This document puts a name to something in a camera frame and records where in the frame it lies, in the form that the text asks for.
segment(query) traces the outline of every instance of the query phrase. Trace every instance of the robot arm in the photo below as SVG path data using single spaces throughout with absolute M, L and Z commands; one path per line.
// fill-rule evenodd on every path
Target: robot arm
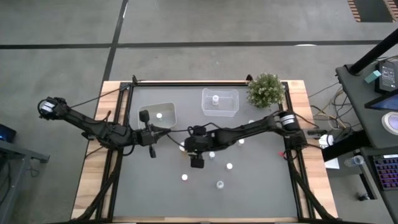
M 307 145 L 304 132 L 293 112 L 275 113 L 253 123 L 237 128 L 218 128 L 207 131 L 204 127 L 193 127 L 193 134 L 184 142 L 185 150 L 191 157 L 191 167 L 203 168 L 203 152 L 220 151 L 232 146 L 239 139 L 247 138 L 264 132 L 273 132 L 288 139 L 287 149 L 302 149 Z
M 133 130 L 129 126 L 123 126 L 108 119 L 93 120 L 67 105 L 63 98 L 51 98 L 42 100 L 38 106 L 40 118 L 47 120 L 65 120 L 66 122 L 82 129 L 82 135 L 87 139 L 96 138 L 99 143 L 112 150 L 121 150 L 124 146 L 149 146 L 150 156 L 156 157 L 152 144 L 159 138 L 170 132 L 170 129 L 156 127 L 149 124 L 148 111 L 140 112 L 140 120 L 145 123 L 145 129 Z

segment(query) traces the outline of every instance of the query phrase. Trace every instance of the table leg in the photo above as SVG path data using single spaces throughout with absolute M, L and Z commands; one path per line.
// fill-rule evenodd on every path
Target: table leg
M 322 150 L 323 160 L 326 162 L 346 154 L 347 152 L 370 145 L 371 143 L 369 142 L 365 131 L 356 131 L 347 138 L 334 143 L 332 146 L 324 148 Z

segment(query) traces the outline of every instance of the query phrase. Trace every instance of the white ball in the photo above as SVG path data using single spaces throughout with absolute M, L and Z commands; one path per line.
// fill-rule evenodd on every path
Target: white ball
M 233 166 L 232 166 L 232 163 L 229 162 L 229 163 L 226 164 L 226 168 L 227 168 L 227 169 L 232 169 L 232 167 L 233 167 Z
M 182 146 L 184 146 L 184 142 L 181 142 L 180 145 L 181 145 L 181 146 L 179 146 L 180 150 L 184 152 L 184 151 L 185 151 L 185 148 L 182 147 Z

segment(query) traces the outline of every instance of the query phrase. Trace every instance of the green plant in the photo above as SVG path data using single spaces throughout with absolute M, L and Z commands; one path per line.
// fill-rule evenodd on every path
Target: green plant
M 281 103 L 285 98 L 284 87 L 277 75 L 262 73 L 249 83 L 248 101 L 258 108 Z

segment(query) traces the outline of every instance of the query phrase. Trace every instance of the gray floor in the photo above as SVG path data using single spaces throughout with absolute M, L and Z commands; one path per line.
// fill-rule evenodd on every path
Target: gray floor
M 1 44 L 97 44 L 113 38 L 122 0 L 0 0 Z M 345 0 L 130 0 L 120 36 L 128 42 L 373 40 L 393 23 L 357 23 Z M 371 45 L 119 49 L 110 80 L 237 79 L 261 72 L 305 80 L 308 94 L 336 82 L 334 69 L 355 62 Z M 18 131 L 16 143 L 51 155 L 25 188 L 13 223 L 70 218 L 87 142 L 61 121 L 38 118 L 36 104 L 62 96 L 72 105 L 98 96 L 108 49 L 0 50 L 0 123 Z M 387 54 L 397 54 L 398 48 Z M 334 86 L 310 99 L 325 105 Z M 96 102 L 79 107 L 94 115 Z M 354 113 L 345 116 L 358 122 Z M 359 177 L 330 179 L 339 216 L 391 223 L 380 200 L 356 202 Z

